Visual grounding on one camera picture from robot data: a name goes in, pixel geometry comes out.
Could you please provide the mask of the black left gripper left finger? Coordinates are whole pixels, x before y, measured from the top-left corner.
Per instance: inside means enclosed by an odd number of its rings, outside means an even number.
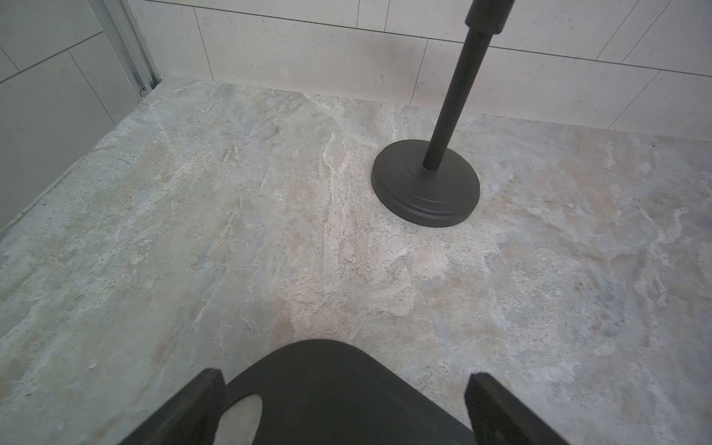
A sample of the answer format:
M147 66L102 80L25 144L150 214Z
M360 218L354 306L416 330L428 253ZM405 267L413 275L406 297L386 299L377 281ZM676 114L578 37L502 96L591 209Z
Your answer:
M226 384L218 369L205 369L121 444L213 444L224 412Z

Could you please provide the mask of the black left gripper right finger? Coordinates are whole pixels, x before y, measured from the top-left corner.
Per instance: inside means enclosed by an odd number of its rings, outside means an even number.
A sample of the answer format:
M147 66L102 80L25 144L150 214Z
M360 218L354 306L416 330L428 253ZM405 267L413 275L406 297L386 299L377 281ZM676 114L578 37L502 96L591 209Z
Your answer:
M476 444L568 444L490 374L470 376L465 406Z

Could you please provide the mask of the black cutting board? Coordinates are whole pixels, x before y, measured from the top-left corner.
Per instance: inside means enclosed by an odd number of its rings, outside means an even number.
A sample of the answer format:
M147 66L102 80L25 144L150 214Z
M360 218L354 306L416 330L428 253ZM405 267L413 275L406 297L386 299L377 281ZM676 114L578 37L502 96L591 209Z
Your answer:
M275 350L226 386L224 408L261 398L257 444L472 444L473 431L352 345Z

